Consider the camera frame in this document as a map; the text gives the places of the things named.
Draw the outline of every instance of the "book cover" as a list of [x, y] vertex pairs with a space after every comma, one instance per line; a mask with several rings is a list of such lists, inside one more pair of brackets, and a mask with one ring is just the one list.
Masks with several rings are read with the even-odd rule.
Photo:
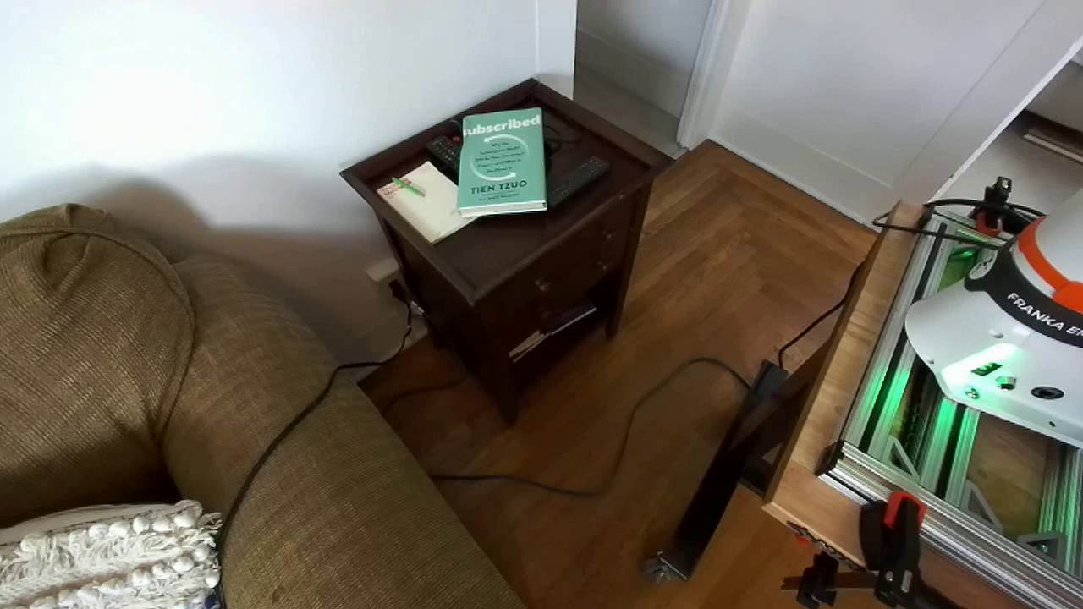
[[541, 109], [507, 109], [464, 119], [460, 212], [543, 209]]
[[429, 242], [475, 219], [460, 212], [457, 186], [433, 163], [395, 177], [375, 191]]

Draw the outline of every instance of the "hardwood floor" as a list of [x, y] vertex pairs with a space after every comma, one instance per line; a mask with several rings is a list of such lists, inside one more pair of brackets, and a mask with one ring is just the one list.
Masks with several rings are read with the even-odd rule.
[[[525, 394], [514, 427], [429, 342], [365, 388], [427, 469], [557, 487], [607, 480], [635, 400], [651, 394], [599, 497], [501, 480], [442, 483], [442, 492], [527, 604], [795, 604], [779, 581], [800, 575], [811, 549], [762, 515], [751, 490], [732, 501], [689, 581], [655, 584], [639, 568], [672, 535], [741, 401], [721, 367], [682, 362], [709, 355], [751, 380], [845, 292], [868, 242], [865, 225], [700, 146], [654, 186], [618, 336], [590, 336]], [[829, 323], [795, 346], [789, 367], [825, 337]], [[864, 601], [868, 595], [840, 595], [840, 604]]]

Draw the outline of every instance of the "wooden nightstand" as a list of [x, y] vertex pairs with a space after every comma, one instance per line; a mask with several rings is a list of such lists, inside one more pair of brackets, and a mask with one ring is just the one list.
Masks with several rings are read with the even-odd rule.
[[525, 103], [543, 111], [547, 191], [590, 163], [607, 166], [547, 212], [485, 217], [427, 242], [375, 191], [429, 160], [427, 143], [457, 135], [460, 113], [343, 171], [379, 217], [433, 337], [464, 359], [507, 420], [525, 381], [574, 337], [599, 320], [608, 336], [618, 327], [651, 182], [669, 163], [537, 82], [522, 82], [468, 111]]

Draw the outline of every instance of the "couch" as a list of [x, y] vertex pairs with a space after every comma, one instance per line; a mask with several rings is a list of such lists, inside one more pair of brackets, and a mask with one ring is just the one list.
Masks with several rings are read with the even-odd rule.
[[193, 497], [231, 521], [231, 609], [517, 604], [330, 367], [282, 300], [216, 258], [170, 261], [89, 206], [0, 224], [0, 525]]

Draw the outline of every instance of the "throw pillow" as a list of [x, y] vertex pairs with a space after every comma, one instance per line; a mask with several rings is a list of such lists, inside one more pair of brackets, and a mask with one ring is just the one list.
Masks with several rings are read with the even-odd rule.
[[0, 531], [0, 604], [193, 609], [219, 568], [196, 501], [56, 510]]

